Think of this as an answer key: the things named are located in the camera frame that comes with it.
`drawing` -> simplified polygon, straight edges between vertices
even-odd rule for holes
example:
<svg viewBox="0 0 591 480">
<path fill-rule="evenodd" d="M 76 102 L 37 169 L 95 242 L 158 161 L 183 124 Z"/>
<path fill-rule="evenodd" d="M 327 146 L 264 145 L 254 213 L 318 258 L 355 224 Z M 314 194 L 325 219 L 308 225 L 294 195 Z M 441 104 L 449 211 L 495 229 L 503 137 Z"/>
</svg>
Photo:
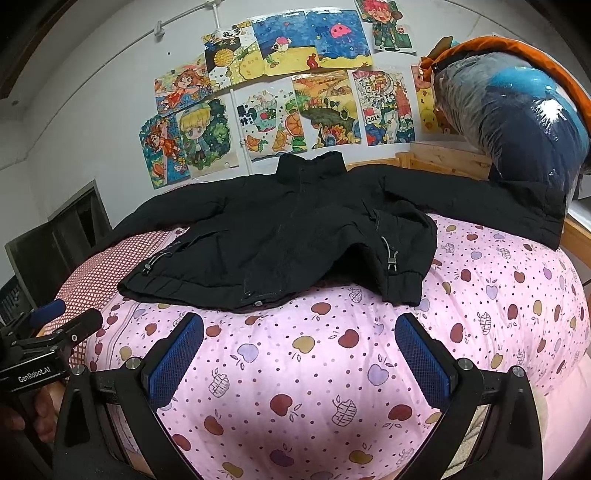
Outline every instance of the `drawing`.
<svg viewBox="0 0 591 480">
<path fill-rule="evenodd" d="M 396 2 L 356 0 L 361 18 L 374 25 L 374 42 L 378 50 L 415 53 L 408 25 L 398 24 L 403 15 Z"/>
<path fill-rule="evenodd" d="M 250 20 L 204 36 L 203 44 L 214 92 L 265 74 L 266 62 Z"/>
<path fill-rule="evenodd" d="M 205 55 L 154 80 L 156 108 L 161 116 L 186 109 L 211 94 Z"/>
<path fill-rule="evenodd" d="M 288 11 L 251 20 L 267 75 L 318 68 L 316 43 L 304 11 Z"/>
<path fill-rule="evenodd" d="M 183 140 L 174 116 L 152 117 L 140 130 L 139 140 L 155 189 L 189 177 Z"/>
<path fill-rule="evenodd" d="M 400 72 L 353 72 L 370 147 L 414 142 L 413 113 Z"/>
<path fill-rule="evenodd" d="M 231 151 L 226 106 L 219 98 L 178 113 L 177 121 L 193 178 L 238 166 L 238 156 Z"/>
<path fill-rule="evenodd" d="M 273 82 L 253 95 L 248 89 L 236 95 L 244 98 L 238 100 L 238 117 L 252 160 L 307 149 L 290 79 Z"/>
<path fill-rule="evenodd" d="M 304 131 L 317 137 L 312 147 L 361 142 L 359 115 L 346 71 L 292 77 Z"/>
<path fill-rule="evenodd" d="M 315 9 L 306 12 L 320 67 L 354 69 L 372 64 L 371 52 L 355 10 Z"/>
<path fill-rule="evenodd" d="M 421 130 L 425 134 L 458 135 L 458 132 L 447 120 L 439 107 L 435 106 L 435 98 L 431 83 L 425 82 L 423 70 L 417 66 L 411 66 L 413 71 L 414 87 L 417 92 L 418 113 L 421 116 Z"/>
</svg>

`landscape drawing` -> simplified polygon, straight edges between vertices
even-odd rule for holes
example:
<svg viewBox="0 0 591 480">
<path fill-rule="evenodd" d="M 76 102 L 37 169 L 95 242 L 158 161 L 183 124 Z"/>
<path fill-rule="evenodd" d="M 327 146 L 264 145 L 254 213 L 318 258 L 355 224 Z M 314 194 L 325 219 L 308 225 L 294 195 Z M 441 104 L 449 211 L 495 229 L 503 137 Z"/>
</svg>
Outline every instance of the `landscape drawing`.
<svg viewBox="0 0 591 480">
<path fill-rule="evenodd" d="M 368 145 L 415 140 L 413 113 L 401 72 L 353 72 Z"/>
<path fill-rule="evenodd" d="M 304 130 L 316 136 L 312 149 L 361 142 L 359 115 L 346 71 L 308 73 L 292 80 Z"/>
<path fill-rule="evenodd" d="M 152 187 L 159 189 L 190 177 L 183 140 L 174 115 L 156 115 L 139 132 Z"/>
<path fill-rule="evenodd" d="M 219 98 L 178 113 L 177 121 L 193 178 L 238 166 L 238 156 L 232 150 L 226 105 Z"/>
<path fill-rule="evenodd" d="M 154 80 L 156 108 L 161 116 L 184 110 L 212 93 L 204 54 Z"/>
</svg>

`blonde cartoon character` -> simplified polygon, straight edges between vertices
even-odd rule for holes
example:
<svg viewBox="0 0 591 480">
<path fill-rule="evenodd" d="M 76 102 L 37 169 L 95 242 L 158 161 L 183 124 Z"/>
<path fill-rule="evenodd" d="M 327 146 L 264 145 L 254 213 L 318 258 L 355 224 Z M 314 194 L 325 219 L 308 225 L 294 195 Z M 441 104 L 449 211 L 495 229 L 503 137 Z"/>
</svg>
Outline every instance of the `blonde cartoon character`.
<svg viewBox="0 0 591 480">
<path fill-rule="evenodd" d="M 211 151 L 203 138 L 203 134 L 210 123 L 211 107 L 208 103 L 196 105 L 189 112 L 185 113 L 178 123 L 183 135 L 189 140 L 195 141 L 196 160 L 205 158 L 205 155 Z"/>
</svg>

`cartoon boy drawing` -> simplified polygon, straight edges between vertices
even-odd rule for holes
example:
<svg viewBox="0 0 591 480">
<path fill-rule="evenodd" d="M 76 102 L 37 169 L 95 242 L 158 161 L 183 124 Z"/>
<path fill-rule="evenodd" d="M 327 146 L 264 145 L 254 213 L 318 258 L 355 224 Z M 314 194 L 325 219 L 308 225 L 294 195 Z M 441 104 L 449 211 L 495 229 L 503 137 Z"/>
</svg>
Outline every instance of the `cartoon boy drawing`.
<svg viewBox="0 0 591 480">
<path fill-rule="evenodd" d="M 195 70 L 185 70 L 174 81 L 174 91 L 162 100 L 164 110 L 176 108 L 181 102 L 183 95 L 195 93 L 205 86 L 207 86 L 207 79 L 203 78 Z"/>
<path fill-rule="evenodd" d="M 162 124 L 160 123 L 152 125 L 150 128 L 150 133 L 146 137 L 145 143 L 155 152 L 162 151 L 165 157 L 172 158 L 173 160 L 178 159 L 178 153 L 181 151 L 181 149 L 177 147 L 177 143 L 172 138 L 166 138 L 164 136 Z"/>
<path fill-rule="evenodd" d="M 211 107 L 208 103 L 200 103 L 193 108 L 193 111 L 183 115 L 178 123 L 181 132 L 190 140 L 195 141 L 195 161 L 205 159 L 211 149 L 203 134 L 211 122 Z"/>
</svg>

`red-haired character drawing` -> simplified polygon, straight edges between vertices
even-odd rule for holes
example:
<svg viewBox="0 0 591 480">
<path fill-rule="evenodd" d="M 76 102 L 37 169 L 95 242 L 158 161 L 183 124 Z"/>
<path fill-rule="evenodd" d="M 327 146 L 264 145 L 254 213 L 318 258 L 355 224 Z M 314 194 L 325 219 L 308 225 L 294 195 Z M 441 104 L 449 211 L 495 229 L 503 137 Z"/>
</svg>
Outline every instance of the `red-haired character drawing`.
<svg viewBox="0 0 591 480">
<path fill-rule="evenodd" d="M 177 143 L 172 138 L 166 138 L 162 132 L 162 125 L 152 125 L 150 133 L 146 137 L 145 143 L 147 146 L 152 148 L 155 152 L 162 150 L 162 153 L 167 158 L 173 160 L 178 159 L 178 153 L 181 151 L 177 147 Z"/>
<path fill-rule="evenodd" d="M 164 110 L 176 108 L 183 95 L 195 93 L 205 84 L 206 80 L 195 70 L 187 69 L 183 71 L 173 83 L 174 92 L 162 100 Z"/>
</svg>

